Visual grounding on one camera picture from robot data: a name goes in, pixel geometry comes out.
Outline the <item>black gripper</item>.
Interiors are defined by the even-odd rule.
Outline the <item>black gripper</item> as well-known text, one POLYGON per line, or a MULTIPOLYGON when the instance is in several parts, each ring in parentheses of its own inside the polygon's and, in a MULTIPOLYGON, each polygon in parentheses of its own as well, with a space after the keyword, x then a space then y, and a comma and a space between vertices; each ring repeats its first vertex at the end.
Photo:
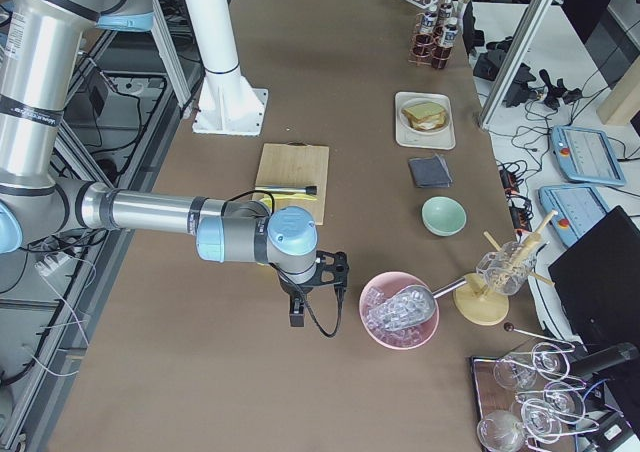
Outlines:
POLYGON ((278 271, 283 290, 293 298, 289 300, 289 324, 291 327, 304 326, 304 301, 315 288, 332 286, 338 302, 344 301, 348 286, 348 258, 343 251, 330 253, 318 250, 311 276, 304 282, 296 283, 293 273, 278 271))

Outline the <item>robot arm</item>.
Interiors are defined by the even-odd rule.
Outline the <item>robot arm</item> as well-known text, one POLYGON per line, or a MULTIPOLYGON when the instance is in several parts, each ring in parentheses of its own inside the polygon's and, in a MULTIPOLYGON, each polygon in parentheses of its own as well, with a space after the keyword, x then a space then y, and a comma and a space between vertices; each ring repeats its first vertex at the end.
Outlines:
POLYGON ((313 316, 309 293, 347 288, 342 252, 318 249, 312 215, 278 208, 254 191, 228 200, 131 191, 126 172, 112 183, 54 178, 49 165, 83 34, 93 28, 164 32, 157 0, 12 0, 1 66, 1 249, 13 252, 72 229, 186 233, 199 256, 272 267, 289 297, 289 320, 313 316))

